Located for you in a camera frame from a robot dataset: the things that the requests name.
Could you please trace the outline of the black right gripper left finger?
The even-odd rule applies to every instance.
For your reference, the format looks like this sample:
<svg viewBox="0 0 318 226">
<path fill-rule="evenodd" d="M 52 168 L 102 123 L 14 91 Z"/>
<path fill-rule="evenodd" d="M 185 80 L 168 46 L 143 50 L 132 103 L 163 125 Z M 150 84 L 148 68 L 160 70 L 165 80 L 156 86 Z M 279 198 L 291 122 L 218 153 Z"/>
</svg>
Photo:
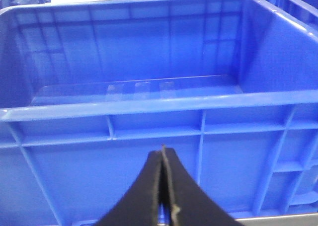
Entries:
<svg viewBox="0 0 318 226">
<path fill-rule="evenodd" d="M 162 154 L 152 151 L 140 174 L 119 202 L 98 221 L 99 226 L 156 226 Z"/>
</svg>

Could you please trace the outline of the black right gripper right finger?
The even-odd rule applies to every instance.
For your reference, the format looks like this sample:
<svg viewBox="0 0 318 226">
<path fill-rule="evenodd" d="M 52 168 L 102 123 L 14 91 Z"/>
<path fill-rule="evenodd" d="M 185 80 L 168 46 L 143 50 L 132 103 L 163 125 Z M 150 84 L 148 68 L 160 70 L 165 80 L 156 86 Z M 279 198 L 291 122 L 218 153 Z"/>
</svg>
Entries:
<svg viewBox="0 0 318 226">
<path fill-rule="evenodd" d="M 170 226 L 240 226 L 198 186 L 173 148 L 162 146 L 161 204 Z"/>
</svg>

